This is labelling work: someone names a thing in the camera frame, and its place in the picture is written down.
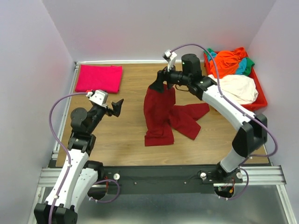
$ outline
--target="pink towel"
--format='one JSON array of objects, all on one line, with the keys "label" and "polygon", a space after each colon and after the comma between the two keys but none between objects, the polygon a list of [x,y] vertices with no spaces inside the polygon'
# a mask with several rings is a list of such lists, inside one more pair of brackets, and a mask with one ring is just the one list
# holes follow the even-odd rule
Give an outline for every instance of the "pink towel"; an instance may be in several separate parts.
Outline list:
[{"label": "pink towel", "polygon": [[108,93],[117,93],[120,89],[121,76],[121,66],[81,65],[75,91],[103,90]]}]

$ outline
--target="green cloth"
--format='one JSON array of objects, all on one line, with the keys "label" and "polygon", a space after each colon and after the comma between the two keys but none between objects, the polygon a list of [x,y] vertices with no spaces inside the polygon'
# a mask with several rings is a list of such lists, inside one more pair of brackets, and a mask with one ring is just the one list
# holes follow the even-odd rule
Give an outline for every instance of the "green cloth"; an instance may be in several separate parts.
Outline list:
[{"label": "green cloth", "polygon": [[210,53],[211,53],[211,52],[214,52],[214,50],[213,50],[212,48],[208,48],[207,51],[210,52]]},{"label": "green cloth", "polygon": [[254,62],[249,57],[246,58],[246,61],[247,65],[245,71],[243,72],[243,75],[249,76],[249,74],[251,73],[251,67],[254,65]]}]

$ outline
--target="gray floor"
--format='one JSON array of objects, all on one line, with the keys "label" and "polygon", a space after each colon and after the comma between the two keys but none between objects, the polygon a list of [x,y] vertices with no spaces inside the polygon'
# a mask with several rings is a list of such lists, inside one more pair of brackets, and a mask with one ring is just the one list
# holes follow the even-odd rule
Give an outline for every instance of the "gray floor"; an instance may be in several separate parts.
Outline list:
[{"label": "gray floor", "polygon": [[120,195],[95,204],[86,197],[78,213],[78,224],[286,223],[276,186],[249,186],[233,201],[202,194]]}]

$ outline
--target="white cloth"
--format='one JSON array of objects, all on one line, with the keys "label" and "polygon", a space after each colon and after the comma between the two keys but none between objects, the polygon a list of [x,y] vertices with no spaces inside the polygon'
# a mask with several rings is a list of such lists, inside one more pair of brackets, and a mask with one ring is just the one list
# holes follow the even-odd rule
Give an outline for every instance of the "white cloth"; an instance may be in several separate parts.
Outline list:
[{"label": "white cloth", "polygon": [[[217,82],[213,75],[209,77]],[[234,99],[241,105],[252,104],[258,96],[254,80],[244,75],[227,75],[220,79],[220,87],[224,96]]]}]

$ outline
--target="red garment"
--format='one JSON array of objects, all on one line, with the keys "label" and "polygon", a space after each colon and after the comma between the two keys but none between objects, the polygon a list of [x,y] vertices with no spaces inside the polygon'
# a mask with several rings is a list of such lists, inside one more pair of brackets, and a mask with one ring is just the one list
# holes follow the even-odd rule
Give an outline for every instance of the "red garment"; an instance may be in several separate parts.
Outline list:
[{"label": "red garment", "polygon": [[208,104],[175,105],[174,88],[159,93],[148,88],[144,99],[144,116],[148,131],[144,137],[145,146],[164,146],[174,142],[172,129],[195,139],[200,131],[196,121],[209,112]]},{"label": "red garment", "polygon": [[[220,51],[214,58],[219,78],[223,78],[226,75],[235,74],[239,67],[239,62],[247,56],[244,48],[237,48],[234,51],[223,50]],[[210,69],[215,78],[217,78],[216,69],[213,61],[210,61]]]},{"label": "red garment", "polygon": [[120,89],[121,76],[121,66],[81,65],[75,91],[104,90],[108,93],[117,93]]}]

